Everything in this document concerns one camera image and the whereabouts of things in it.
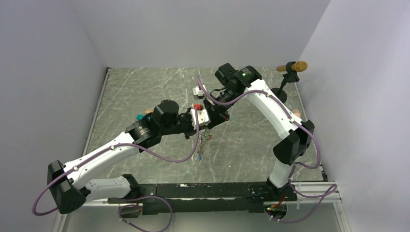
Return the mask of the round metal keyring disc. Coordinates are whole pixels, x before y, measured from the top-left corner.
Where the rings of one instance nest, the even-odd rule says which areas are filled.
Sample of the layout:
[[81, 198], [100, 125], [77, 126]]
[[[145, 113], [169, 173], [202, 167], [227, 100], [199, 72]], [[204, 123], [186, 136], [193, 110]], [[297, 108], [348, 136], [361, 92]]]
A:
[[202, 156], [205, 152], [206, 146], [209, 142], [209, 141], [207, 141], [207, 138], [208, 138], [207, 132], [208, 132], [208, 130], [211, 130], [211, 129], [205, 129], [200, 135], [199, 147], [197, 149], [197, 154], [198, 155]]

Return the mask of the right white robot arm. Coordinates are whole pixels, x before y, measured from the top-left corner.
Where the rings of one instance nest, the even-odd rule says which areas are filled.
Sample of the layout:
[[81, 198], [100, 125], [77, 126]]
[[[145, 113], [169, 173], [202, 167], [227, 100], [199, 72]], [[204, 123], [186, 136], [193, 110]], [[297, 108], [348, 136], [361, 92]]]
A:
[[228, 109], [241, 98], [249, 100], [272, 124], [281, 141], [273, 148], [277, 159], [267, 179], [267, 196], [278, 201], [285, 195], [295, 161], [310, 145], [314, 124], [295, 116], [268, 87], [252, 66], [236, 70], [225, 63], [215, 72], [224, 89], [216, 98], [209, 93], [204, 100], [209, 113], [209, 129], [229, 120]]

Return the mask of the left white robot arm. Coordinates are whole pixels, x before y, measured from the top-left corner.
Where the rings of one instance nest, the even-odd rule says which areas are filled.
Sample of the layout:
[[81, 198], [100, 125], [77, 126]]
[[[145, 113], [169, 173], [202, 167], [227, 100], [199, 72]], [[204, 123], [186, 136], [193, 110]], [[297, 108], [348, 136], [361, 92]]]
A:
[[194, 104], [180, 113], [175, 101], [163, 100], [153, 112], [133, 122], [113, 140], [96, 150], [66, 163], [56, 160], [47, 167], [47, 190], [50, 191], [61, 214], [71, 213], [84, 203], [103, 198], [120, 198], [127, 203], [138, 199], [140, 186], [132, 174], [122, 174], [111, 179], [98, 175], [114, 164], [147, 152], [159, 159], [181, 163], [150, 150], [163, 136], [183, 134], [189, 139], [200, 136], [200, 130], [209, 123], [208, 112], [202, 104]]

